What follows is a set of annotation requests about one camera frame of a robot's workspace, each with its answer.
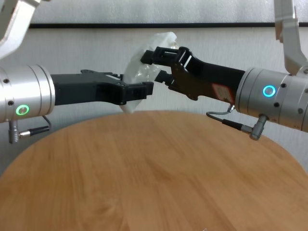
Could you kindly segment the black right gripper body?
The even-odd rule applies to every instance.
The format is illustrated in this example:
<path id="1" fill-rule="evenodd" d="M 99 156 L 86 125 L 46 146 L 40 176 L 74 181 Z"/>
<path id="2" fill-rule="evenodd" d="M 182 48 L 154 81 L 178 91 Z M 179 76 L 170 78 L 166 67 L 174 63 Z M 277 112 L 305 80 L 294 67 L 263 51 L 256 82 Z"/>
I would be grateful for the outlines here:
<path id="1" fill-rule="evenodd" d="M 205 63 L 189 51 L 181 51 L 170 63 L 174 78 L 170 89 L 192 100 L 206 96 L 235 104 L 236 92 L 245 71 Z"/>

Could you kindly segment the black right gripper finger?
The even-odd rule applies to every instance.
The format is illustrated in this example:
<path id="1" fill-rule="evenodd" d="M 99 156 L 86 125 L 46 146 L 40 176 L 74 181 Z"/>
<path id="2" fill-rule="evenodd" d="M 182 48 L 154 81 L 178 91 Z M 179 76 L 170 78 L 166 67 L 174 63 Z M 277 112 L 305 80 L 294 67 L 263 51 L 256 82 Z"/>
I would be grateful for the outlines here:
<path id="1" fill-rule="evenodd" d="M 161 70 L 156 76 L 155 82 L 164 83 L 170 89 L 174 82 L 174 78 L 172 74 L 169 74 L 164 70 Z"/>
<path id="2" fill-rule="evenodd" d="M 146 50 L 140 61 L 143 64 L 167 66 L 172 71 L 193 71 L 193 59 L 192 52 L 186 47 L 156 47 L 154 51 Z"/>

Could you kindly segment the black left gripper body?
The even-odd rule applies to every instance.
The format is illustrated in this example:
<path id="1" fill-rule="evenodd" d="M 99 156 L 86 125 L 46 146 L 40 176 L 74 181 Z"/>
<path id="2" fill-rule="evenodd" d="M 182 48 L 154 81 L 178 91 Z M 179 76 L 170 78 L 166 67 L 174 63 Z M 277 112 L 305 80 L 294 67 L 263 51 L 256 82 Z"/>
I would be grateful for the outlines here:
<path id="1" fill-rule="evenodd" d="M 121 81 L 112 72 L 81 70 L 78 74 L 52 74 L 55 105 L 106 102 L 121 105 Z"/>

